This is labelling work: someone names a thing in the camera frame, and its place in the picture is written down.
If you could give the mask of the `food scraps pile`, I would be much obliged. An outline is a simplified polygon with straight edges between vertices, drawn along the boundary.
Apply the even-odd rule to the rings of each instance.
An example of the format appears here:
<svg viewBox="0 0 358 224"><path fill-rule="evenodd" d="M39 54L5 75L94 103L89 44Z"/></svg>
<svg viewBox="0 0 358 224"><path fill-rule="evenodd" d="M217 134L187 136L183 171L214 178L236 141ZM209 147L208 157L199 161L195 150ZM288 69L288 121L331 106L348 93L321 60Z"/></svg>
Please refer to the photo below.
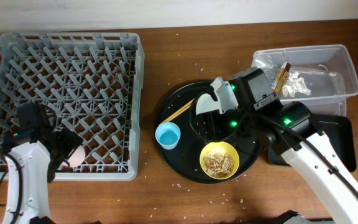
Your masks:
<svg viewBox="0 0 358 224"><path fill-rule="evenodd" d="M207 174L215 178L228 176L234 167L234 159L227 153L208 153L203 158Z"/></svg>

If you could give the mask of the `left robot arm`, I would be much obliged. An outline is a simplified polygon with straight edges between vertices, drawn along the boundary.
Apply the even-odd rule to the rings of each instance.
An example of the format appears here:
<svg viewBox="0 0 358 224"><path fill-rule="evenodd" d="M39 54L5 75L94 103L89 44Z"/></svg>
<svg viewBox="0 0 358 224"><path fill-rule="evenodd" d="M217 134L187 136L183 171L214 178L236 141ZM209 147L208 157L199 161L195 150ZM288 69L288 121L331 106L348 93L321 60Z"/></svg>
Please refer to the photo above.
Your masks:
<svg viewBox="0 0 358 224"><path fill-rule="evenodd" d="M68 128L56 130L48 110L39 103L18 107L19 127L3 140L3 176L8 178L4 223L52 223L48 184L61 166L76 167L85 159L83 138Z"/></svg>

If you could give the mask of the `yellow bowl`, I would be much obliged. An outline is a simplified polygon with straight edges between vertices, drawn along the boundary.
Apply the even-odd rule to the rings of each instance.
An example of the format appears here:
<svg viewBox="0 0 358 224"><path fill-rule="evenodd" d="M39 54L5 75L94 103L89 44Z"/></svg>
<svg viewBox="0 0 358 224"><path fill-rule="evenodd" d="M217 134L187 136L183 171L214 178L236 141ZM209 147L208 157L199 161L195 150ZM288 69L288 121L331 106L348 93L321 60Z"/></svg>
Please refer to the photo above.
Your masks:
<svg viewBox="0 0 358 224"><path fill-rule="evenodd" d="M200 166L203 172L215 179L226 180L232 177L240 164L236 149L227 142L211 142L201 150Z"/></svg>

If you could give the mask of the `blue cup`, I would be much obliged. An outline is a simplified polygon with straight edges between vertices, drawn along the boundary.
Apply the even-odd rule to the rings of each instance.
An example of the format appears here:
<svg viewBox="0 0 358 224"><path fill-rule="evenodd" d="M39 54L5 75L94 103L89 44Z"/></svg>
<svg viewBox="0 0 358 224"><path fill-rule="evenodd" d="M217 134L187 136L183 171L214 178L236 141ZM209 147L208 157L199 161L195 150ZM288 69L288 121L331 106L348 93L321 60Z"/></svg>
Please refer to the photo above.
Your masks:
<svg viewBox="0 0 358 224"><path fill-rule="evenodd" d="M174 149L177 146L180 137L180 128L175 123L162 123L155 130L155 138L158 144L166 150Z"/></svg>

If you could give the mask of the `pink paper cup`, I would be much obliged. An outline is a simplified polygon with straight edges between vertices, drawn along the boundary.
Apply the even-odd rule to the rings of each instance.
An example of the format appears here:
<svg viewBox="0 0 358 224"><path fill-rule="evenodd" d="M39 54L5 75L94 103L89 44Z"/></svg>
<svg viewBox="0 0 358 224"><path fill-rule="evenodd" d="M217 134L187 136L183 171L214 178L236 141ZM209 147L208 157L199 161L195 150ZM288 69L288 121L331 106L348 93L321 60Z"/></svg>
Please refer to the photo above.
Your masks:
<svg viewBox="0 0 358 224"><path fill-rule="evenodd" d="M83 163L85 159L85 149L83 146L79 146L74 153L68 158L70 168L78 167Z"/></svg>

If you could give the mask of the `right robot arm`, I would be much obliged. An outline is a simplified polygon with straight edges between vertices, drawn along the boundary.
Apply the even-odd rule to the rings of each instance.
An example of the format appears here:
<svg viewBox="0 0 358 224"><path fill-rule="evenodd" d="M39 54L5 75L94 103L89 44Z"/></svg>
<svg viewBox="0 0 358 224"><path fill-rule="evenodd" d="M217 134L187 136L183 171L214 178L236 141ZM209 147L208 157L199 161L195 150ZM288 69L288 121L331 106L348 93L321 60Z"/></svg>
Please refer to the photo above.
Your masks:
<svg viewBox="0 0 358 224"><path fill-rule="evenodd" d="M283 105L262 69L217 77L190 104L189 123L204 142L255 137L299 173L335 223L358 223L358 183L315 115L299 101Z"/></svg>

